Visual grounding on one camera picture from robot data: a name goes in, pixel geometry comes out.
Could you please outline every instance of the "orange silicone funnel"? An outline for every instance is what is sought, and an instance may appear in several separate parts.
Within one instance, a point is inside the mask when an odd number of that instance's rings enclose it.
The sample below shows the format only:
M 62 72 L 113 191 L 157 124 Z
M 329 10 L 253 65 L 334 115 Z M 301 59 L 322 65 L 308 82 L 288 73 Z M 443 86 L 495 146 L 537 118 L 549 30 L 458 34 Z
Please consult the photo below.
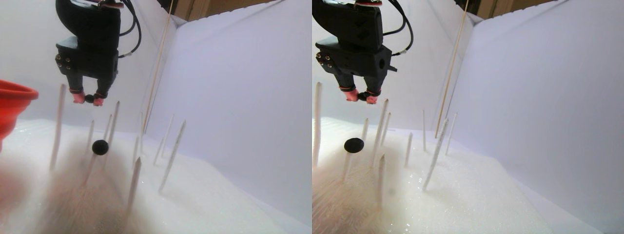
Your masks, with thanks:
M 34 89 L 0 80 L 0 151 L 2 140 L 15 128 L 17 116 L 38 97 Z

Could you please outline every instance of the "white wall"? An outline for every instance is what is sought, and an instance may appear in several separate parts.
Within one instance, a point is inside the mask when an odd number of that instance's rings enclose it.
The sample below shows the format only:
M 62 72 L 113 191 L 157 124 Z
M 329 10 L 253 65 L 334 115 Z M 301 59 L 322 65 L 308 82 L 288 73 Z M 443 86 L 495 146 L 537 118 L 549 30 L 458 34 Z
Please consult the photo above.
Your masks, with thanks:
M 396 67 L 398 72 L 388 72 L 381 88 L 382 94 L 379 96 L 381 101 L 378 103 L 389 99 L 390 112 L 393 109 L 400 109 L 392 113 L 390 127 L 422 129 L 421 110 L 424 109 L 426 128 L 435 129 L 447 72 L 464 11 L 455 5 L 453 0 L 400 1 L 400 3 L 414 29 L 414 45 L 407 54 L 392 57 L 391 65 Z M 381 15 L 384 32 L 401 26 L 401 15 L 389 2 L 381 7 Z M 313 23 L 312 32 L 315 42 L 331 35 L 316 22 Z M 471 32 L 472 21 L 467 18 L 448 97 L 451 96 L 454 81 L 461 68 L 463 51 L 468 45 Z M 384 37 L 384 45 L 393 52 L 405 49 L 408 44 L 407 26 L 398 34 Z M 313 52 L 316 53 L 318 49 L 314 44 L 311 46 Z M 310 56 L 310 61 L 313 63 L 313 83 L 323 83 L 322 116 L 355 123 L 363 123 L 365 118 L 369 118 L 371 124 L 379 121 L 382 105 L 345 101 L 344 94 L 338 89 L 334 76 L 326 73 L 313 55 Z M 364 79 L 355 77 L 355 81 L 358 91 L 364 92 L 366 90 Z
M 65 124 L 89 125 L 92 119 L 96 128 L 103 129 L 115 103 L 121 101 L 117 129 L 138 130 L 140 107 L 147 103 L 146 89 L 152 79 L 155 57 L 160 45 L 166 12 L 156 0 L 133 1 L 143 29 L 143 41 L 135 54 L 120 59 L 119 75 L 110 89 L 103 107 L 90 104 L 74 104 L 70 93 L 66 94 Z M 55 1 L 2 1 L 5 11 L 0 14 L 0 79 L 17 82 L 39 91 L 39 99 L 19 117 L 21 119 L 56 119 L 59 87 L 67 79 L 58 70 L 54 57 L 58 53 L 55 44 L 72 34 L 62 25 L 55 9 Z M 132 15 L 122 10 L 122 30 L 132 23 Z M 175 35 L 175 27 L 169 31 L 168 40 Z M 126 53 L 136 44 L 138 30 L 121 37 L 119 51 Z M 87 94 L 97 88 L 96 80 L 84 78 Z
M 269 2 L 178 28 L 148 134 L 311 226 L 311 8 Z M 173 145 L 170 137 L 168 145 Z
M 605 233 L 624 233 L 624 1 L 557 1 L 478 24 L 453 137 Z

